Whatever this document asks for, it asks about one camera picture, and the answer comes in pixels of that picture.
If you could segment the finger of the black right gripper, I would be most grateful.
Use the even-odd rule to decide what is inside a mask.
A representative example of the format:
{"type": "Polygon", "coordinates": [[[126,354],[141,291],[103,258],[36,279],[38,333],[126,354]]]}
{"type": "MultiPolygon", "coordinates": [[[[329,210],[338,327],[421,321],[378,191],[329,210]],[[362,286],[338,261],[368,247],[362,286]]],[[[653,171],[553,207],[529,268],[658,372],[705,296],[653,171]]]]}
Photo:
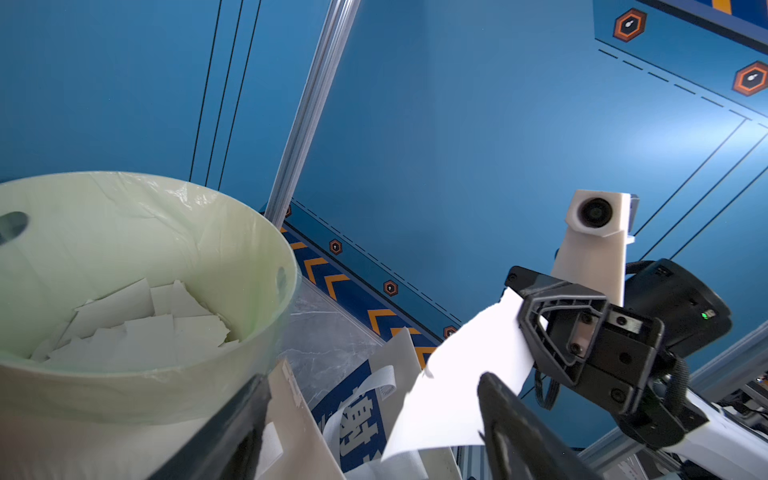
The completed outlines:
{"type": "Polygon", "coordinates": [[[517,320],[537,370],[561,384],[578,383],[608,298],[521,266],[510,269],[505,285],[523,300],[517,320]]]}

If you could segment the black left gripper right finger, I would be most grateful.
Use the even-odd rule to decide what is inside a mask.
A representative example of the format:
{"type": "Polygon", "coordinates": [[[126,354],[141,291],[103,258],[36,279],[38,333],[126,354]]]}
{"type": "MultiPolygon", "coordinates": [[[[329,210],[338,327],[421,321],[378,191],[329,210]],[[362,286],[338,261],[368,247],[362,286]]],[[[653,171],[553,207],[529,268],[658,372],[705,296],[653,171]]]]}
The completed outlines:
{"type": "Polygon", "coordinates": [[[480,377],[477,394],[484,426],[481,437],[494,479],[600,478],[495,374],[480,377]]]}

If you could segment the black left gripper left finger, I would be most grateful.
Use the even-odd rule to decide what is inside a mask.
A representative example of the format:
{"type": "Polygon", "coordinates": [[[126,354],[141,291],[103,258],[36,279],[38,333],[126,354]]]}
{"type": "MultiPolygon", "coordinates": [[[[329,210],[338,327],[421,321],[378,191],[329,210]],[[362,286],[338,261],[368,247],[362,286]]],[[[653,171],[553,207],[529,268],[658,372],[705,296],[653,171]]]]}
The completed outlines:
{"type": "Polygon", "coordinates": [[[254,375],[151,477],[253,479],[270,400],[267,377],[254,375]]]}

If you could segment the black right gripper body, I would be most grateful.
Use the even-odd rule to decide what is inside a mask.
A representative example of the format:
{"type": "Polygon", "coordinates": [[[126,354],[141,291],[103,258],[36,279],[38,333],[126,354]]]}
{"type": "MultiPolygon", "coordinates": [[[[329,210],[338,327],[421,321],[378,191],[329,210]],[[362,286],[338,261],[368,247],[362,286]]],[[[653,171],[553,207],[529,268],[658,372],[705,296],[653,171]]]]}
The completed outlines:
{"type": "Polygon", "coordinates": [[[665,326],[611,305],[573,391],[609,412],[636,442],[659,450],[681,443],[708,417],[687,398],[686,361],[663,345],[665,326]]]}

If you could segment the blue white bag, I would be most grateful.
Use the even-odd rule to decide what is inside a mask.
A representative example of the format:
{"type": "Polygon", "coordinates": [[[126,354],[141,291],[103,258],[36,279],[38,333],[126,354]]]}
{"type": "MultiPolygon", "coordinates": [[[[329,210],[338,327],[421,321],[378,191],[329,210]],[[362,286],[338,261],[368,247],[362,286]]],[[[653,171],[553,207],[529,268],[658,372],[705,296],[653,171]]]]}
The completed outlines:
{"type": "Polygon", "coordinates": [[[271,399],[262,434],[257,479],[342,479],[286,360],[268,376],[271,399]]]}
{"type": "Polygon", "coordinates": [[[393,337],[312,409],[332,457],[347,479],[459,479],[453,450],[440,448],[381,459],[422,364],[412,328],[393,337]]]}

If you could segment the white receipt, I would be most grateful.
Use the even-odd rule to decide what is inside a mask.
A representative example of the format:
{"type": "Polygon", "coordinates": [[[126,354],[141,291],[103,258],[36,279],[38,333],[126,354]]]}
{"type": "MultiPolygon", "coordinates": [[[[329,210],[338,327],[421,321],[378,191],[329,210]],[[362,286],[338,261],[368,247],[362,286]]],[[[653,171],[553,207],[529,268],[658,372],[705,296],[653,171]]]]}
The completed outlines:
{"type": "Polygon", "coordinates": [[[478,400],[483,374],[495,374],[520,393],[533,358],[517,319],[523,299],[512,289],[446,339],[406,395],[383,453],[481,445],[478,400]]]}

